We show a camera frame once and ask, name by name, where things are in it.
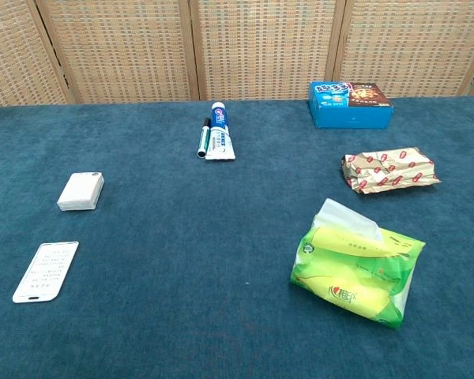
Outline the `white tissue sheet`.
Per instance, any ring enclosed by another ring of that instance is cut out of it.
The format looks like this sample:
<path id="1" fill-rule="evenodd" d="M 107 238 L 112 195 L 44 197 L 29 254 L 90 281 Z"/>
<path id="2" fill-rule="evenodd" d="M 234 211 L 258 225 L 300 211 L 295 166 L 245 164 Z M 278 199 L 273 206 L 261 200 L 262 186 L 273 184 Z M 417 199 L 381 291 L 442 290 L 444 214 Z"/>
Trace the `white tissue sheet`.
<path id="1" fill-rule="evenodd" d="M 312 226 L 335 227 L 376 242 L 383 241 L 376 222 L 330 198 L 325 199 L 321 209 L 314 216 Z"/>

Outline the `green tissue pack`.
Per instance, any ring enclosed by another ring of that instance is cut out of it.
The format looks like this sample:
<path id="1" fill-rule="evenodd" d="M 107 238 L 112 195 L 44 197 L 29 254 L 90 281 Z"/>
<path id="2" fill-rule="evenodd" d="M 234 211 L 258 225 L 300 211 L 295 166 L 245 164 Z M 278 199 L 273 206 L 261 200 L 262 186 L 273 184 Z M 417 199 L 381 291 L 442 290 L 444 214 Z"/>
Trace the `green tissue pack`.
<path id="1" fill-rule="evenodd" d="M 425 243 L 380 228 L 382 240 L 312 227 L 296 251 L 290 281 L 336 306 L 399 328 Z"/>

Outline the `small white tissue packet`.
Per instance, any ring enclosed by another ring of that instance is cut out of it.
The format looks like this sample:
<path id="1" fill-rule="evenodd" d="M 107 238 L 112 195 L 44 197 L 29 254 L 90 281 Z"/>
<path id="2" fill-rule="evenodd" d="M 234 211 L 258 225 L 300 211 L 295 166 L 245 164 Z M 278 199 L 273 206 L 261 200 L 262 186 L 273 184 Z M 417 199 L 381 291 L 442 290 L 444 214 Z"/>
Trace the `small white tissue packet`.
<path id="1" fill-rule="evenodd" d="M 62 211 L 94 210 L 103 188 L 101 172 L 72 173 L 57 205 Z"/>

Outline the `blue white toothpaste tube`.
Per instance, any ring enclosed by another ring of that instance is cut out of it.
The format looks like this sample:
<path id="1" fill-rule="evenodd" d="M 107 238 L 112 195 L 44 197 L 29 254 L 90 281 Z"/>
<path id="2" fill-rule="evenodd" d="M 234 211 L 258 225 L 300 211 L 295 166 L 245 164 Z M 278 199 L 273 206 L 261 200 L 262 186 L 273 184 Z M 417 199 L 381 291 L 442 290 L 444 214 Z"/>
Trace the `blue white toothpaste tube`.
<path id="1" fill-rule="evenodd" d="M 226 107 L 221 102 L 212 105 L 209 146 L 206 160 L 234 160 L 235 153 L 228 129 Z"/>

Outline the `green white marker pen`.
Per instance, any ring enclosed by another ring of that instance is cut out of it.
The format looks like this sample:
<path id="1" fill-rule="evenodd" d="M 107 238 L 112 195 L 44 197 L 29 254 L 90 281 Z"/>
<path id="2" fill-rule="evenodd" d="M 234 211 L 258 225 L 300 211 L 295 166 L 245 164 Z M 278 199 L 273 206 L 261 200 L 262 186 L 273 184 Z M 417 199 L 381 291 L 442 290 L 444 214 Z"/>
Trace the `green white marker pen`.
<path id="1" fill-rule="evenodd" d="M 202 128 L 201 128 L 201 135 L 197 149 L 197 156 L 199 158 L 205 158 L 209 147 L 209 139 L 210 139 L 210 126 L 211 126 L 211 119 L 205 118 Z"/>

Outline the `blue carpet table cover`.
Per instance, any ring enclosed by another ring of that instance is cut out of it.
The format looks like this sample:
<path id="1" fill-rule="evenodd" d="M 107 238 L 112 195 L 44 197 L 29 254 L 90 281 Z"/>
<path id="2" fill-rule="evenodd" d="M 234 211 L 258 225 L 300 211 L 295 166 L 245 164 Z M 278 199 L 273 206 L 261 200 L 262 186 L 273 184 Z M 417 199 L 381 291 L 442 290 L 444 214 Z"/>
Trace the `blue carpet table cover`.
<path id="1" fill-rule="evenodd" d="M 0 108 L 0 379 L 474 379 L 474 97 L 401 98 L 389 127 L 229 102 L 236 158 L 196 153 L 206 102 Z M 441 180 L 361 194 L 344 155 L 417 147 Z M 101 172 L 94 210 L 62 211 Z M 391 329 L 292 284 L 326 198 L 425 243 Z M 39 246 L 58 296 L 13 303 Z"/>

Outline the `blue cookie box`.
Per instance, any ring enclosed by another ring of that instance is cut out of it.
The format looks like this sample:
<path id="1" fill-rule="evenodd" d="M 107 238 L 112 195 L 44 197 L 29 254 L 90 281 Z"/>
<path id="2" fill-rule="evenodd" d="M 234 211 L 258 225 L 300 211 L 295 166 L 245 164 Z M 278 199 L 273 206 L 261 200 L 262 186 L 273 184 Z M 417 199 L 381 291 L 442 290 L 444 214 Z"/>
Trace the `blue cookie box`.
<path id="1" fill-rule="evenodd" d="M 308 105 L 319 129 L 385 129 L 394 111 L 375 83 L 313 81 Z"/>

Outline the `woven rattan folding screen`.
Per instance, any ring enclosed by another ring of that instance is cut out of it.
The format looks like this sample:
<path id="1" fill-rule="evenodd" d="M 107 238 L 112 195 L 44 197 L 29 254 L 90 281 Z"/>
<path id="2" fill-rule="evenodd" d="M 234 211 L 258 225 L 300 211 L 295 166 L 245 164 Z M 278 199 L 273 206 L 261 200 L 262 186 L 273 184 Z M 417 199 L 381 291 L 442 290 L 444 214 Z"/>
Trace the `woven rattan folding screen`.
<path id="1" fill-rule="evenodd" d="M 0 0 L 0 107 L 474 95 L 474 0 Z"/>

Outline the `gold red printed snack bag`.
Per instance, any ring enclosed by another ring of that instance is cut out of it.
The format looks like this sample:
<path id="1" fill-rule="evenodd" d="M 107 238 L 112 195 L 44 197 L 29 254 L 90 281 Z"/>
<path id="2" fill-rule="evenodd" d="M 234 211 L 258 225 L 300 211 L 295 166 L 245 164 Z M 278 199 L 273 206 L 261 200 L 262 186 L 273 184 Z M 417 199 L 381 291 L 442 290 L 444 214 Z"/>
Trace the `gold red printed snack bag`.
<path id="1" fill-rule="evenodd" d="M 341 169 L 346 183 L 361 194 L 441 182 L 434 162 L 417 147 L 344 155 Z"/>

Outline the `white smartphone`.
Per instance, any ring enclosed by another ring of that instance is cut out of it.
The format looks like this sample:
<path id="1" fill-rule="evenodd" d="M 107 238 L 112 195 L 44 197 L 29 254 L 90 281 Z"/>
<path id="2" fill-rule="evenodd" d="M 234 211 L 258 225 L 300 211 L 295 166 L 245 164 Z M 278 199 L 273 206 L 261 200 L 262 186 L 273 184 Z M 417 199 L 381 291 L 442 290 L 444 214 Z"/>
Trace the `white smartphone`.
<path id="1" fill-rule="evenodd" d="M 13 293 L 13 303 L 49 302 L 64 283 L 79 242 L 49 242 L 39 246 Z"/>

